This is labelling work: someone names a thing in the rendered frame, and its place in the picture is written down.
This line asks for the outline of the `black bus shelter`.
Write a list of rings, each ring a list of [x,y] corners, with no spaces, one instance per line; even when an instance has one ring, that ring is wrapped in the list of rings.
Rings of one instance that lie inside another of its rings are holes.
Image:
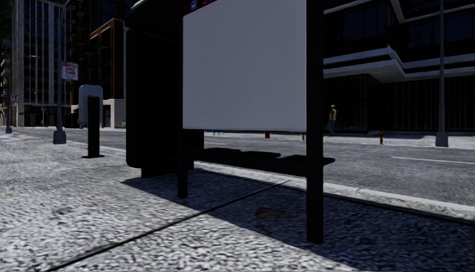
[[[322,0],[136,0],[126,19],[126,163],[196,161],[306,178],[306,239],[323,242]],[[302,156],[205,148],[207,130],[297,132]]]

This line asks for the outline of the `person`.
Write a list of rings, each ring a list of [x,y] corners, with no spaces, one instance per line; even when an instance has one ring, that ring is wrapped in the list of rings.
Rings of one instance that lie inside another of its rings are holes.
[[[330,106],[330,112],[329,112],[329,120],[327,122],[327,130],[329,133],[329,136],[335,136],[335,123],[336,123],[336,114],[337,111],[335,109],[335,105]]]

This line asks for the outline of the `red brick building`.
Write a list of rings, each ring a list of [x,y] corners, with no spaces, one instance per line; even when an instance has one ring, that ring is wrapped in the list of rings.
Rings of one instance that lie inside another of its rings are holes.
[[[77,125],[79,87],[103,89],[104,127],[120,128],[126,120],[125,27],[134,0],[72,0],[67,5],[66,57],[79,67],[71,82],[71,111],[67,125]]]

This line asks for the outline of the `dark glass building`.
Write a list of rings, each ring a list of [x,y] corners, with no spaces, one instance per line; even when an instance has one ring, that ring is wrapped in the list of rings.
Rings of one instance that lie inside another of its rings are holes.
[[[339,132],[439,129],[440,0],[323,0]],[[475,132],[475,0],[444,0],[445,130]]]

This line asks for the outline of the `grey street lamp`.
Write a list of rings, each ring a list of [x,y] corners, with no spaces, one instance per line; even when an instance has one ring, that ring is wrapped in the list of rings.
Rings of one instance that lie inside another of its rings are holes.
[[[57,122],[56,122],[56,130],[53,134],[53,144],[55,145],[62,145],[66,144],[66,132],[63,130],[63,120],[62,120],[62,36],[63,36],[63,23],[64,23],[64,11],[67,8],[67,5],[72,0],[67,0],[60,8],[59,8],[59,18],[58,18],[58,38],[57,38],[57,46],[58,46],[58,58],[57,58],[57,103],[56,103],[56,115],[57,115]]]

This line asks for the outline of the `grey pole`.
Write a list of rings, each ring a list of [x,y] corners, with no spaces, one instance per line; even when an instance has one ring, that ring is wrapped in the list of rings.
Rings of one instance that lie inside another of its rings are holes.
[[[439,57],[439,129],[436,133],[435,146],[448,147],[448,134],[445,131],[445,19],[444,0],[440,0],[440,57]]]

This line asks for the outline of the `pale concrete building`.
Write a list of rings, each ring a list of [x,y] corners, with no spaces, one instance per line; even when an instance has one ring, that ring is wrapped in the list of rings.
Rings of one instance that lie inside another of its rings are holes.
[[[13,0],[11,115],[16,127],[56,126],[65,18],[61,3]]]

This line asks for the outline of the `trees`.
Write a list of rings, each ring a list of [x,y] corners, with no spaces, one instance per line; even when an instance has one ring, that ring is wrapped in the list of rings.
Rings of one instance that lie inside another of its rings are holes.
[[[13,0],[0,0],[0,51],[11,47]]]

